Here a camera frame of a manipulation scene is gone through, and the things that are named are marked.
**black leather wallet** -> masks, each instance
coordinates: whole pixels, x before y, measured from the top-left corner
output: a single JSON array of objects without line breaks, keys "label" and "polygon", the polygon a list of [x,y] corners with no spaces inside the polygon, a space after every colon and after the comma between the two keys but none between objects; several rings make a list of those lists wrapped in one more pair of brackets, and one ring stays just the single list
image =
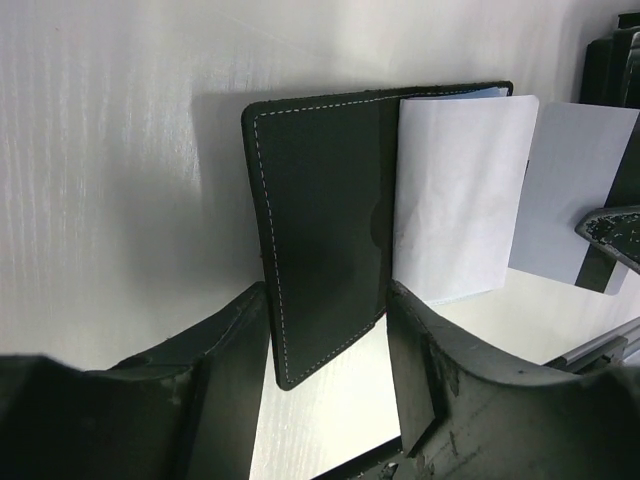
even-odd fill
[{"label": "black leather wallet", "polygon": [[242,114],[280,387],[349,347],[385,311],[400,99],[513,89],[413,87],[249,105]]}]

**paper sheet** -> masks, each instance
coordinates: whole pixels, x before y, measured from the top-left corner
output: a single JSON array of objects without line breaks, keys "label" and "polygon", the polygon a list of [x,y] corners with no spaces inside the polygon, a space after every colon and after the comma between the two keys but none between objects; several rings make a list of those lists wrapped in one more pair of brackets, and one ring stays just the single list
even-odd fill
[{"label": "paper sheet", "polygon": [[534,96],[400,105],[393,276],[438,304],[504,285]]},{"label": "paper sheet", "polygon": [[507,88],[483,88],[482,90],[476,90],[467,93],[456,93],[455,95],[442,95],[441,97],[415,97],[412,100],[463,100],[472,98],[494,98],[494,97],[506,97],[509,93]]}]

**white table surface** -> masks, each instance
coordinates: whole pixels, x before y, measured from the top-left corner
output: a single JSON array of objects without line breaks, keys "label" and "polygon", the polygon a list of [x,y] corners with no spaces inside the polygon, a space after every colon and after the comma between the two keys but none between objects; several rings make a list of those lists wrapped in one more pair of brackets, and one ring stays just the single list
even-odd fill
[{"label": "white table surface", "polygon": [[[587,43],[634,7],[0,2],[0,352],[107,368],[261,279],[246,104],[495,79],[575,100]],[[638,292],[634,274],[606,297],[510,271],[504,290],[440,311],[543,362],[639,315]],[[381,321],[292,392],[268,364],[252,479],[306,479],[397,434]]]}]

